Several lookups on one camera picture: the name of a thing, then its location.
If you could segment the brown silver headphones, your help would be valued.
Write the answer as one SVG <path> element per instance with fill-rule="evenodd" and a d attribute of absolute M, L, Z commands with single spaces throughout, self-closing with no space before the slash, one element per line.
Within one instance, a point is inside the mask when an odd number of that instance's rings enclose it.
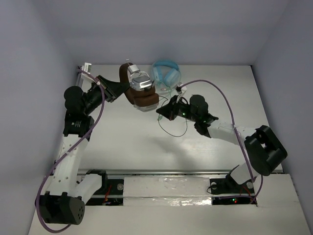
<path fill-rule="evenodd" d="M 130 59 L 119 67 L 119 80 L 129 86 L 124 94 L 136 109 L 148 112 L 157 108 L 159 96 L 154 80 Z"/>

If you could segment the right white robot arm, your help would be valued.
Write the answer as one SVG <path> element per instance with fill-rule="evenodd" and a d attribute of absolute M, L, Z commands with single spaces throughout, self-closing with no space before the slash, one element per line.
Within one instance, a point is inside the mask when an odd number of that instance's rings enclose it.
<path fill-rule="evenodd" d="M 238 145 L 243 151 L 245 163 L 234 167 L 224 178 L 211 180 L 210 194 L 239 193 L 258 176 L 269 176 L 288 156 L 270 127 L 247 128 L 224 122 L 209 113 L 208 103 L 201 95 L 189 100 L 175 95 L 156 112 L 168 120 L 182 117 L 192 121 L 200 135 Z"/>

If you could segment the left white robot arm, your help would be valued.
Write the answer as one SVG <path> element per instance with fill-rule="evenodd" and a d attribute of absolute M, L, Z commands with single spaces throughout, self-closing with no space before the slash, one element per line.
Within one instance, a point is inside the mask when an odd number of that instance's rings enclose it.
<path fill-rule="evenodd" d="M 35 205 L 44 224 L 79 225 L 85 214 L 85 205 L 95 192 L 104 193 L 109 187 L 104 170 L 89 170 L 81 182 L 77 181 L 80 161 L 100 119 L 92 112 L 113 102 L 129 84 L 113 82 L 102 76 L 94 78 L 91 88 L 84 92 L 71 86 L 64 92 L 65 126 L 58 160 L 45 178 L 50 180 L 46 189 L 39 189 Z"/>

